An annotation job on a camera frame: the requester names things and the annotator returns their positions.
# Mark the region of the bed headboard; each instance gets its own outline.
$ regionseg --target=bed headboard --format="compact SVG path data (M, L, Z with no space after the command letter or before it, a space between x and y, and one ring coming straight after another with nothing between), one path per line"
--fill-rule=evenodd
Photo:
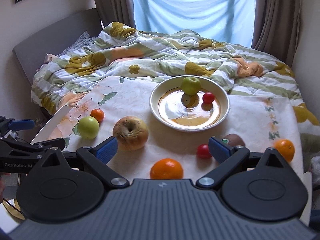
M47 53L60 54L72 45L82 33L88 31L96 37L102 30L96 8L73 14L32 34L13 48L13 53L30 84L36 70L41 67Z

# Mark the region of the brown curtain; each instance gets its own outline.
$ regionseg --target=brown curtain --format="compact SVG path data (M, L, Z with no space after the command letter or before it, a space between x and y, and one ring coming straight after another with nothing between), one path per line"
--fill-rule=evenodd
M252 48L291 66L299 30L300 0L257 0Z
M104 26L121 22L135 28L133 0L94 0Z

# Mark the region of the bowl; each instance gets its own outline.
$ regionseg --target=bowl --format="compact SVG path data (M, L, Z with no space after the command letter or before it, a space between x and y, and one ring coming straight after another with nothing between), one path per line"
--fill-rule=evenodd
M227 117L230 110L230 101L227 93L216 82L207 78L193 76L200 80L201 91L192 96L196 97L196 99L193 99L193 102L195 101L196 103L186 105L185 102L189 103L190 99L181 90L181 83L188 76L191 75L177 76L159 83L150 95L149 105L151 112L163 124L183 132L199 132L217 126ZM206 91L215 95L215 101L209 108L202 101L202 95ZM198 112L201 112L201 117L194 114Z

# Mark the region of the plastic bag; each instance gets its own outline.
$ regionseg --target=plastic bag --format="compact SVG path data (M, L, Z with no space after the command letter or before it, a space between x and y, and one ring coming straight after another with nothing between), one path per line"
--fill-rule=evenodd
M320 185L320 156L311 159L312 184Z

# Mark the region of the bedsheet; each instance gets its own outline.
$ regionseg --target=bedsheet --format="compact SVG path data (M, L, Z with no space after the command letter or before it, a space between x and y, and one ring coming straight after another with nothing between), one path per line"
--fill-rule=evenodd
M276 125L279 135L295 145L296 152L290 165L302 178L300 136L294 111L287 98L229 95L230 112L221 124L203 132L184 133L165 126L150 112L149 96L155 86L156 83L144 80L106 77L77 106L71 108L49 139L64 138L67 142L65 151L74 152L84 145L96 146L112 136L113 126L122 117L137 116L148 126L148 141L136 151L119 150L108 166L132 182L134 178L149 179L150 169L155 162L172 158L183 166L184 178L196 182L218 166L214 158L208 160L196 157L196 148L200 144L207 144L211 136L223 139L227 134L236 133L251 151L264 152L272 146L269 130ZM104 111L105 118L100 124L97 137L85 140L78 135L76 124L96 108Z
M161 82L185 74L207 77L230 95L288 98L298 122L305 170L319 153L319 121L308 111L286 64L267 53L206 39L191 30L146 33L113 22L94 44L43 67L34 77L31 97L54 114L65 103L74 106L108 76ZM269 139L279 137L275 123Z

